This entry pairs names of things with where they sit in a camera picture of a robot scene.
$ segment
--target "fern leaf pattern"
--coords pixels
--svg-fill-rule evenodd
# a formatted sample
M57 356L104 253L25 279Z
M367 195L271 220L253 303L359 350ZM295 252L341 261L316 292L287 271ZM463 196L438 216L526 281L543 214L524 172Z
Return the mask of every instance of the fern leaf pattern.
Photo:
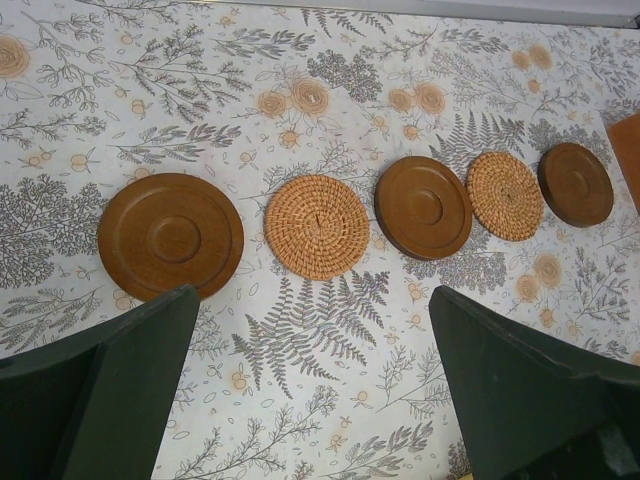
M286 378L288 365L299 366L304 375L338 380L320 365L318 352L367 364L354 339L376 345L364 322L384 327L376 307L386 305L383 295L389 293L389 274L352 271L351 282L345 276L339 277L337 288L335 282L323 282L315 295L311 281L305 279L294 296L291 281L282 278L278 299L264 321L247 315L249 338L234 334L233 342L235 352L249 362L257 388L265 365L289 398L293 396Z

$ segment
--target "orange wooden object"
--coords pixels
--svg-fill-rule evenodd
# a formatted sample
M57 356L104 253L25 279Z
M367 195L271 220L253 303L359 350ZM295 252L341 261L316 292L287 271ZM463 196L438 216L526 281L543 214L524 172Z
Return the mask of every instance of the orange wooden object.
M612 125L608 133L636 209L640 212L640 112Z

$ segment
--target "botanical pattern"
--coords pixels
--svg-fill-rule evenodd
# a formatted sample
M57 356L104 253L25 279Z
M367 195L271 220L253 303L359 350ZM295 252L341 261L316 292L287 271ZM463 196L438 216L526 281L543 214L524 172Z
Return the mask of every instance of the botanical pattern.
M195 175L237 208L245 247L202 302L154 480L402 478L471 471L430 325L449 285L523 324L640 365L640 220L607 139L640 110L635 31L190 0L12 0L0 6L0 357L138 305L109 278L107 200L150 175ZM386 239L376 182L408 155L464 183L499 150L533 171L577 142L603 163L601 225L546 208L519 243L475 219L455 255ZM371 237L327 282L265 239L274 193L339 179Z

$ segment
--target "wooden coaster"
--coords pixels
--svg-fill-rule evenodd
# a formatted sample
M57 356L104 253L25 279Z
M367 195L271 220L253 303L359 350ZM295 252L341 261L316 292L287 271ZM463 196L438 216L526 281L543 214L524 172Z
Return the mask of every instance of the wooden coaster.
M358 196L324 175L298 177L267 209L267 241L292 272L328 280L351 269L369 242L369 219Z
M109 202L98 248L111 278L140 300L191 284L201 298L235 272L244 232L229 199L210 183L165 173L138 180Z
M471 233L471 202L455 173L427 157L398 160L382 175L376 216L402 253L435 260L456 253Z
M593 153L580 145L562 143L545 153L538 179L553 213L569 225L597 225L613 209L613 188L607 171Z
M542 194L536 177L504 152L480 155L471 166L467 190L473 212L494 235L518 242L535 235L542 222Z

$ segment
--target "brown wooden disc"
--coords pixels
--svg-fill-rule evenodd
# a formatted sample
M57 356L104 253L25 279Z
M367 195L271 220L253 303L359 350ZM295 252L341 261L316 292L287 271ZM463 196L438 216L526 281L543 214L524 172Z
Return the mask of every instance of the brown wooden disc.
M427 157L391 165L375 193L380 228L401 252L420 260L456 253L471 233L471 202L455 173Z
M140 300L191 284L201 298L235 272L244 232L231 201L190 175L152 175L109 202L98 228L102 263L120 287Z
M551 210L574 227L604 222L613 209L613 188L597 157L575 143L562 143L544 154L538 181Z

